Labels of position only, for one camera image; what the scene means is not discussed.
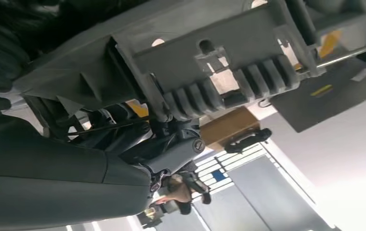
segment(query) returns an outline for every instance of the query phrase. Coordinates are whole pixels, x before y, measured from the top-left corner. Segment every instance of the white wall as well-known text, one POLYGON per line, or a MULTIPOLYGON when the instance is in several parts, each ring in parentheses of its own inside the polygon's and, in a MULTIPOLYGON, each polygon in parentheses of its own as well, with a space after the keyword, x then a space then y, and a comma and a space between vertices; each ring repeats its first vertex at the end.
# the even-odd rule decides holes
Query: white wall
POLYGON ((280 114, 261 122, 315 186, 318 206, 344 231, 366 230, 366 102, 296 133, 280 114))

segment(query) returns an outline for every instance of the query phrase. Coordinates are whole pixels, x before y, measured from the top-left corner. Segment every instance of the cardboard box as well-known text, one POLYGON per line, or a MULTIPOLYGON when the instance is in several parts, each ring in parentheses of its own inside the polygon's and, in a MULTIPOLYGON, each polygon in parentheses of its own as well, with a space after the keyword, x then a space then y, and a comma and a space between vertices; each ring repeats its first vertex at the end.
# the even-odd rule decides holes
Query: cardboard box
POLYGON ((260 123, 245 107, 240 107, 200 127, 201 137, 206 146, 214 150, 223 150, 232 137, 250 129, 259 130, 260 123))

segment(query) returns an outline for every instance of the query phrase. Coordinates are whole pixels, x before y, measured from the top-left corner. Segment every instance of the metal rod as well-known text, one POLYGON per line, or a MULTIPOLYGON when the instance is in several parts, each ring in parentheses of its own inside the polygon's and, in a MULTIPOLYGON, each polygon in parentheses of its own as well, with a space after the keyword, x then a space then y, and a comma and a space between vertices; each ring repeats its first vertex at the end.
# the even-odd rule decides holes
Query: metal rod
MULTIPOLYGON (((347 60, 347 59, 350 59, 352 57, 355 57, 357 55, 360 55, 360 54, 363 54, 366 52, 366 46, 365 47, 361 47, 361 48, 358 48, 356 50, 353 50, 353 51, 349 51, 348 53, 342 55, 342 56, 339 56, 339 57, 336 57, 334 59, 331 59, 331 60, 328 60, 328 61, 324 61, 324 62, 321 62, 318 64, 318 68, 321 68, 321 67, 326 67, 326 66, 329 66, 329 65, 332 65, 332 64, 335 64, 337 62, 340 62, 340 61, 343 61, 343 60, 347 60)), ((298 74, 306 74, 308 73, 309 70, 306 70, 306 69, 300 69, 300 70, 297 70, 297 73, 298 74)))
POLYGON ((100 127, 100 128, 91 128, 86 131, 71 132, 71 133, 68 133, 67 136, 77 136, 77 135, 82 135, 82 134, 86 134, 86 133, 94 132, 94 131, 114 130, 114 129, 118 129, 118 128, 127 127, 130 125, 136 124, 136 123, 146 122, 149 119, 152 119, 152 116, 149 115, 149 116, 145 116, 145 117, 141 117, 141 118, 137 118, 137 119, 130 119, 130 120, 127 120, 124 122, 120 122, 118 124, 107 125, 107 126, 100 127))

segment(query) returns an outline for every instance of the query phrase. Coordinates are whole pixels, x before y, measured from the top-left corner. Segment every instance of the screw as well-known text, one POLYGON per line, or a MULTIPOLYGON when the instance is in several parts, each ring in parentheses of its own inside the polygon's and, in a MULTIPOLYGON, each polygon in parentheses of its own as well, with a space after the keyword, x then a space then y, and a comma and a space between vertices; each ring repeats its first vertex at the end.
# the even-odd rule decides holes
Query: screw
POLYGON ((196 153, 201 153, 206 148, 204 141, 198 139, 193 142, 193 149, 196 153))

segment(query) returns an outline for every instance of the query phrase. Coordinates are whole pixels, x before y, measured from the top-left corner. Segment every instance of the black cable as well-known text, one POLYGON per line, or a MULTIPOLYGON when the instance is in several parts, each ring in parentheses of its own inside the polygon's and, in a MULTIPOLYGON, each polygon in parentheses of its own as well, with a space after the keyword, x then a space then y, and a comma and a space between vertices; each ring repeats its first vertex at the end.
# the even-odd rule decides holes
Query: black cable
POLYGON ((266 107, 271 106, 271 105, 272 105, 272 103, 270 103, 270 102, 268 102, 268 104, 267 104, 267 105, 264 105, 264 106, 262 106, 262 105, 261 105, 261 103, 263 103, 263 102, 265 102, 265 101, 267 101, 267 100, 268 100, 268 99, 264 99, 264 100, 259 101, 259 102, 258 102, 258 106, 259 106, 260 108, 266 108, 266 107))
POLYGON ((94 131, 106 131, 106 130, 114 130, 114 129, 118 129, 118 128, 122 128, 122 127, 127 127, 136 123, 142 123, 145 122, 149 119, 151 119, 151 116, 145 116, 145 117, 141 117, 141 118, 137 118, 137 119, 130 119, 128 121, 124 121, 118 124, 112 124, 112 125, 108 125, 108 126, 104 126, 101 128, 92 128, 86 131, 78 131, 78 132, 70 132, 67 135, 68 136, 77 136, 77 135, 82 135, 82 134, 86 134, 89 132, 94 132, 94 131))

